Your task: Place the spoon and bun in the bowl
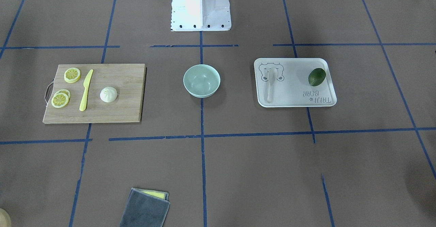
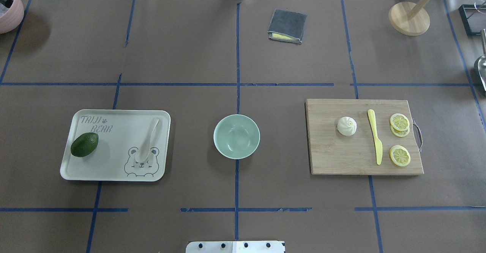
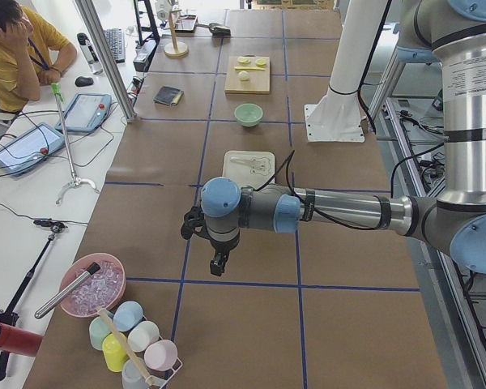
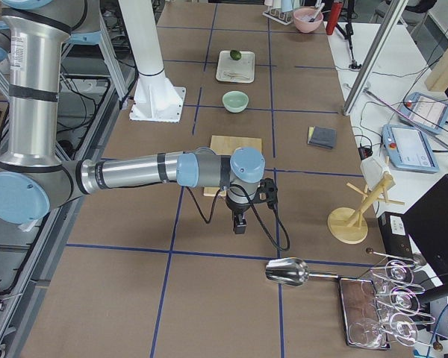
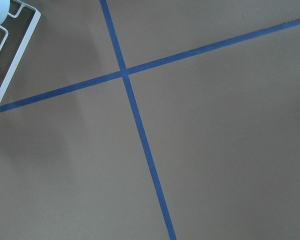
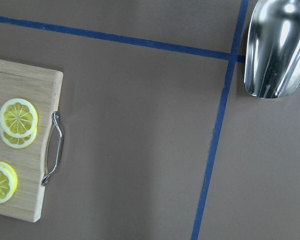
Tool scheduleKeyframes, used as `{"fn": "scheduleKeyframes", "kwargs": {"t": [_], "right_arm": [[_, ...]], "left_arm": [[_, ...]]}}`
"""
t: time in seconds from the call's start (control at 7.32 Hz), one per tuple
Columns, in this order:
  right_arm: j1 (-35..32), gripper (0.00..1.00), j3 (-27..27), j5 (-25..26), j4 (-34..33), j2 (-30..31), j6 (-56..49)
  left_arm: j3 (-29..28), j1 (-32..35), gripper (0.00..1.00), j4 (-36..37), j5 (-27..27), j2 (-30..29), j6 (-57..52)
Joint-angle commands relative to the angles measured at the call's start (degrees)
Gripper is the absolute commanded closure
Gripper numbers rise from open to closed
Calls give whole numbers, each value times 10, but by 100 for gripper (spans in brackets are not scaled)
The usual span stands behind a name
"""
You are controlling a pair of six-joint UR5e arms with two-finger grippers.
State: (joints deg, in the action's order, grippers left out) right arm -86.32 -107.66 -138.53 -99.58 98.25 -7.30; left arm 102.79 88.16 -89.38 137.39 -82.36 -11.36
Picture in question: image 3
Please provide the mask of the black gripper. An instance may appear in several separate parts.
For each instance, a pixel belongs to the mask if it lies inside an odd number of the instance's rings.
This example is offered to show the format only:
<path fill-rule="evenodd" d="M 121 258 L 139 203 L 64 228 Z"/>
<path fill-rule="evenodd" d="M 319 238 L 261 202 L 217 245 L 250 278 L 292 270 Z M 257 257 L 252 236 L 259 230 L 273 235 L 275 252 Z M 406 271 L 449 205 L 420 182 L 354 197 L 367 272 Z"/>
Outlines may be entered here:
<path fill-rule="evenodd" d="M 209 242 L 215 250 L 214 257 L 210 262 L 210 272 L 212 275 L 222 276 L 222 272 L 225 272 L 230 252 L 238 246 L 239 241 L 239 234 L 224 242 L 214 239 L 212 236 L 209 237 Z"/>

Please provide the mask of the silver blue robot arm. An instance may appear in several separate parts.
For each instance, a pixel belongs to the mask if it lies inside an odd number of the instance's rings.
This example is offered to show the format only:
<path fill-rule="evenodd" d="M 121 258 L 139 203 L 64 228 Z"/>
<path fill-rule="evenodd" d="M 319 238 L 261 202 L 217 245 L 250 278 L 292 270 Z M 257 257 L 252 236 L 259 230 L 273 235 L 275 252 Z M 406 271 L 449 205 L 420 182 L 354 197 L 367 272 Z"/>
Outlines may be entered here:
<path fill-rule="evenodd" d="M 442 64 L 445 189 L 435 198 L 321 192 L 269 185 L 241 189 L 218 177 L 201 192 L 201 235 L 224 273 L 240 231 L 293 233 L 301 221 L 391 229 L 486 274 L 486 1 L 406 1 L 400 45 L 430 49 Z"/>

